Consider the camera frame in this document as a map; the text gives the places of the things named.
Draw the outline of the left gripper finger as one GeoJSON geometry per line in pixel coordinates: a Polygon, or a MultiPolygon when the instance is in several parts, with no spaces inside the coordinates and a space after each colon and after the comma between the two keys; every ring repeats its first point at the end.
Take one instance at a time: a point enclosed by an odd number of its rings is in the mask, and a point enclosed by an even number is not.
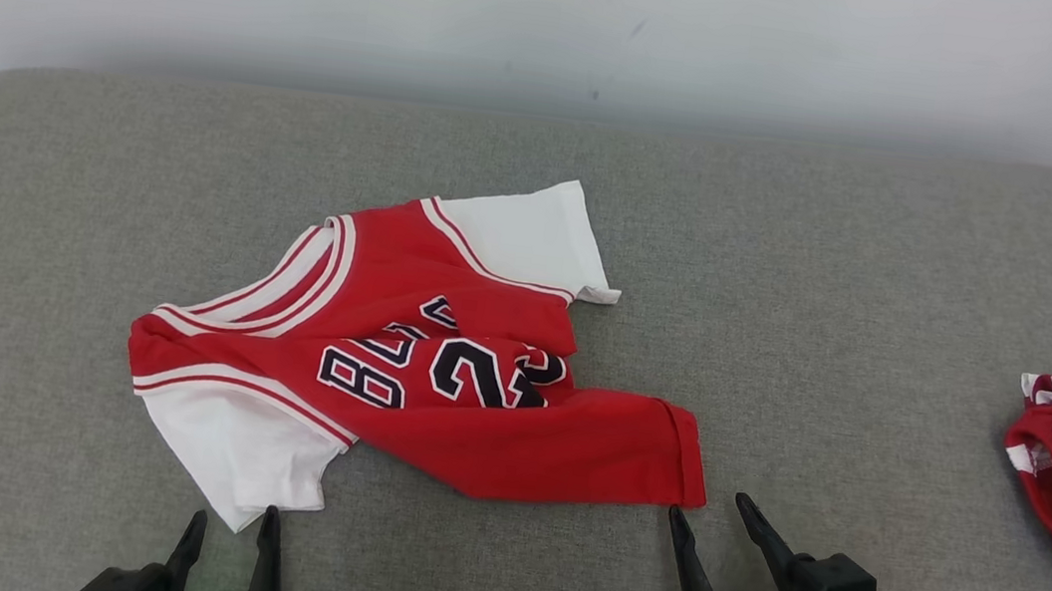
{"type": "Polygon", "coordinates": [[[257,536],[257,561],[247,591],[282,591],[282,517],[276,506],[266,507],[257,536]]]}
{"type": "Polygon", "coordinates": [[[206,523],[208,517],[205,509],[201,508],[193,513],[189,524],[186,524],[185,531],[181,533],[180,541],[174,546],[166,561],[167,580],[164,584],[164,591],[186,590],[191,567],[201,554],[206,523]]]}

